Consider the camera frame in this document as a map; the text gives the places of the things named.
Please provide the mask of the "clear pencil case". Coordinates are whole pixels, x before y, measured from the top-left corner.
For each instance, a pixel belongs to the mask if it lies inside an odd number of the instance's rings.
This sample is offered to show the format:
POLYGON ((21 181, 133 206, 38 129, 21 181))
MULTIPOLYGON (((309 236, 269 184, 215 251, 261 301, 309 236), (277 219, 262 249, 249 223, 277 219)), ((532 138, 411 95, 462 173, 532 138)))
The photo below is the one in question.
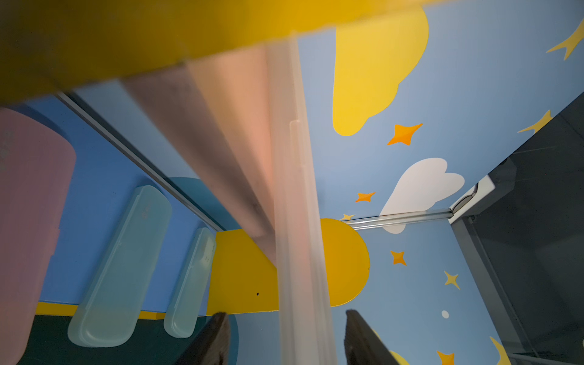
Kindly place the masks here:
POLYGON ((267 60, 282 362, 336 364, 297 38, 269 44, 267 60))

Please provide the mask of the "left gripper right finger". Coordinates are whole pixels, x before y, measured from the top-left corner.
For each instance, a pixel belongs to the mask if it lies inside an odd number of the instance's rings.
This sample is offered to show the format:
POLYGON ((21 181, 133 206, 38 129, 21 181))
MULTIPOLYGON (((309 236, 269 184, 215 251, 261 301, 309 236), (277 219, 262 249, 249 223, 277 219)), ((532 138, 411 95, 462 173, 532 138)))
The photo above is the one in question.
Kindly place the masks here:
POLYGON ((357 310, 347 310, 346 316, 344 346, 348 365, 398 365, 357 310))

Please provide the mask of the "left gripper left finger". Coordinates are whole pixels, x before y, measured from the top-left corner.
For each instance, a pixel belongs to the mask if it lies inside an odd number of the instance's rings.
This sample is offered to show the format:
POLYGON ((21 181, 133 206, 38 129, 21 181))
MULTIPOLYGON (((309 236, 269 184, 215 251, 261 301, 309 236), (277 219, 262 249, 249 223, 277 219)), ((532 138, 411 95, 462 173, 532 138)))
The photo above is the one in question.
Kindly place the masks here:
POLYGON ((226 313, 216 313, 175 365, 226 365, 229 361, 231 327, 226 313))

